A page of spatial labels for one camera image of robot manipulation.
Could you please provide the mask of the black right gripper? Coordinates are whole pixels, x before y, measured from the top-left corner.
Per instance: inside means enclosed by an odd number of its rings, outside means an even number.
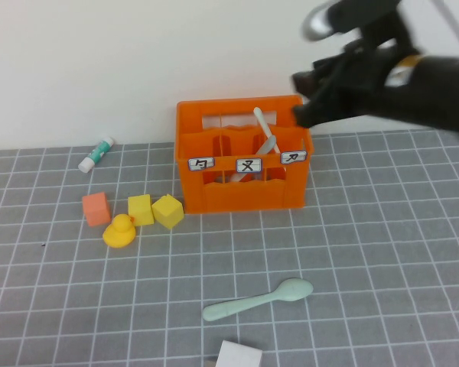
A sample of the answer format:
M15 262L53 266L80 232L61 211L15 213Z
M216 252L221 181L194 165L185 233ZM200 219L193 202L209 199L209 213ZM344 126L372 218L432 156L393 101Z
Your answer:
M365 115L364 97L382 88L397 64L418 55L398 10L312 11L313 41L353 30L360 36L341 54L291 76L295 92L307 100L293 108L302 128Z

